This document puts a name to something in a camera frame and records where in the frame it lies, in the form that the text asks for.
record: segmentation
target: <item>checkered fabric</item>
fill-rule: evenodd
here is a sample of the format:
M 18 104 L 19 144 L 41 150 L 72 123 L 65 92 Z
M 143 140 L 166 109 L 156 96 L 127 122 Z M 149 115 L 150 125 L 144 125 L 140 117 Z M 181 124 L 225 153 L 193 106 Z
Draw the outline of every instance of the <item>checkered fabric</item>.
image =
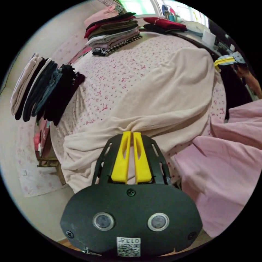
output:
M 123 42 L 111 47 L 110 49 L 105 49 L 105 48 L 94 48 L 92 50 L 92 54 L 94 56 L 108 56 L 109 54 L 115 52 L 116 50 L 118 50 L 119 48 L 131 43 L 131 42 L 134 42 L 138 39 L 142 38 L 142 36 L 140 34 L 136 35 L 136 36 L 133 36 L 127 40 L 124 40 Z

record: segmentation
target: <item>sticker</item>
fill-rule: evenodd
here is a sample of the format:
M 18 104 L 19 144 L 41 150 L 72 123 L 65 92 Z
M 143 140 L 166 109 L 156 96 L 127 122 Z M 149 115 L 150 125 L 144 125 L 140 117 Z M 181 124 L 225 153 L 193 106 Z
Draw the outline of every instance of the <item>sticker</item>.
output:
M 117 255 L 140 257 L 141 238 L 117 237 Z

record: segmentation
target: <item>qr code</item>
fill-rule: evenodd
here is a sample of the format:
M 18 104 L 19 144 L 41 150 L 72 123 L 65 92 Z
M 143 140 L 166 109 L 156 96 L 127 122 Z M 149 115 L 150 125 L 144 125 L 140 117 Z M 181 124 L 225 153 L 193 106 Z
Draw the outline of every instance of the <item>qr code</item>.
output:
M 139 257 L 140 244 L 118 244 L 117 254 L 120 257 Z

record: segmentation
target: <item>pink clothing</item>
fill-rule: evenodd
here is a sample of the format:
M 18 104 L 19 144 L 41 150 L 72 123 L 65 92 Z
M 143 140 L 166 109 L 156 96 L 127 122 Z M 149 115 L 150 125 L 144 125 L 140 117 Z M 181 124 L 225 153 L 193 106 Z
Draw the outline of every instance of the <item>pink clothing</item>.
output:
M 172 158 L 182 176 L 182 190 L 195 201 L 211 237 L 236 219 L 262 169 L 262 100 L 229 112 L 228 123 L 211 119 L 214 137 L 196 137 Z
M 115 16 L 118 16 L 118 12 L 115 10 L 115 5 L 111 5 L 88 17 L 84 21 L 84 25 L 88 27 L 92 23 Z
M 126 35 L 122 35 L 119 37 L 116 37 L 112 40 L 110 40 L 110 42 L 108 43 L 103 43 L 103 44 L 94 44 L 92 45 L 92 48 L 105 48 L 105 49 L 110 49 L 111 47 L 120 44 L 121 42 L 123 42 L 124 40 L 127 40 L 133 36 L 136 36 L 139 34 L 139 30 L 137 32 L 137 30 L 135 30 L 135 32 L 131 32 L 131 34 L 126 34 Z

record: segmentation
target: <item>rug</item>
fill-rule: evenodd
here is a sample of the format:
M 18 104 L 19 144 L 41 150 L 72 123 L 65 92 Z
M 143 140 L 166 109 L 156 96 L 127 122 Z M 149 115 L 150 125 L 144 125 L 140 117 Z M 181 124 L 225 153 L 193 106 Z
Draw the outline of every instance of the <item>rug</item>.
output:
M 38 168 L 34 151 L 35 118 L 21 122 L 16 141 L 16 165 L 22 192 L 25 197 L 34 197 L 50 193 L 62 186 L 55 168 Z

